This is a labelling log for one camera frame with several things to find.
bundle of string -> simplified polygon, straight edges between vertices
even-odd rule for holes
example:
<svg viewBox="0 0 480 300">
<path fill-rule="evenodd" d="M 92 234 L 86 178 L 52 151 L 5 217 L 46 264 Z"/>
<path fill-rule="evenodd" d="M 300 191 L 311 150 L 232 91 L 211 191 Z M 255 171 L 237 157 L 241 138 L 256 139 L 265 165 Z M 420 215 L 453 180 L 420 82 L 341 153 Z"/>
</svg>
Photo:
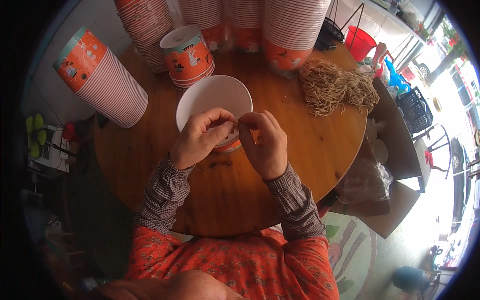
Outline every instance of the bundle of string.
<svg viewBox="0 0 480 300">
<path fill-rule="evenodd" d="M 343 71 L 322 59 L 310 59 L 300 70 L 300 80 L 307 106 L 315 106 L 315 116 L 328 116 L 338 105 L 345 110 L 344 100 L 371 112 L 380 99 L 369 76 L 356 69 Z"/>
</svg>

person's left hand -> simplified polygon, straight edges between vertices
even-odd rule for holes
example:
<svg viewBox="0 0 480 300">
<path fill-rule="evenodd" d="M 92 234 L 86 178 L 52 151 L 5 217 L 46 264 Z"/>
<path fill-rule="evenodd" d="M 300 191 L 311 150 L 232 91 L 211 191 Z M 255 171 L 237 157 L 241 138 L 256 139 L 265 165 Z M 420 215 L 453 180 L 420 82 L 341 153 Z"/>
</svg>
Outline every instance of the person's left hand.
<svg viewBox="0 0 480 300">
<path fill-rule="evenodd" d="M 200 162 L 228 136 L 235 122 L 235 117 L 223 108 L 191 115 L 170 151 L 173 166 L 183 170 Z"/>
</svg>

hand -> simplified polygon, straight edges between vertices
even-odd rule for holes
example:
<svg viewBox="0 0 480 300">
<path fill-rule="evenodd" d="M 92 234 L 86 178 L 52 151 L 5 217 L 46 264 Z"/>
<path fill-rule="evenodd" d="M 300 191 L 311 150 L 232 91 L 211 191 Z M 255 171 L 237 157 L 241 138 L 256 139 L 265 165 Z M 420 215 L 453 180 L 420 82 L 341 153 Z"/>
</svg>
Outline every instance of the hand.
<svg viewBox="0 0 480 300">
<path fill-rule="evenodd" d="M 258 130 L 255 143 L 250 130 Z M 249 112 L 239 119 L 240 142 L 248 160 L 265 180 L 281 176 L 287 169 L 287 134 L 268 111 Z"/>
<path fill-rule="evenodd" d="M 170 151 L 173 166 L 183 170 L 200 162 L 228 136 L 235 122 L 235 117 L 223 108 L 191 115 Z"/>
</svg>

black plastic crate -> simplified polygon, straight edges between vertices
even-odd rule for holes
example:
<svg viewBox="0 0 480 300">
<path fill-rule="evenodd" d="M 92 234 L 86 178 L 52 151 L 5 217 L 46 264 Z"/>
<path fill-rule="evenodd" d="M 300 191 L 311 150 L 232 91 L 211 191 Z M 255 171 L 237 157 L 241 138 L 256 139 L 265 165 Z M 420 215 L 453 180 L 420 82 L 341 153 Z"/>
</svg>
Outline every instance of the black plastic crate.
<svg viewBox="0 0 480 300">
<path fill-rule="evenodd" d="M 432 112 L 417 87 L 414 87 L 406 94 L 396 97 L 395 101 L 403 112 L 403 119 L 410 133 L 421 132 L 432 125 Z"/>
</svg>

green fan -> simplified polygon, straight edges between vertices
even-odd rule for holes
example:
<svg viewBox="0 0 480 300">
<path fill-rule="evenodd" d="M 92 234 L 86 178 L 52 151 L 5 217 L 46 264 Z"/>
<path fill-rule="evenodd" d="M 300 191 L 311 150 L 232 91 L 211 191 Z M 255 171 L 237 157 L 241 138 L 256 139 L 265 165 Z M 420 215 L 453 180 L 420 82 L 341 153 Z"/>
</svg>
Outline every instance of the green fan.
<svg viewBox="0 0 480 300">
<path fill-rule="evenodd" d="M 37 114 L 35 121 L 30 116 L 25 120 L 25 123 L 27 125 L 28 150 L 30 150 L 32 157 L 38 157 L 40 155 L 40 146 L 43 146 L 47 139 L 47 132 L 40 130 L 43 126 L 43 118 Z"/>
</svg>

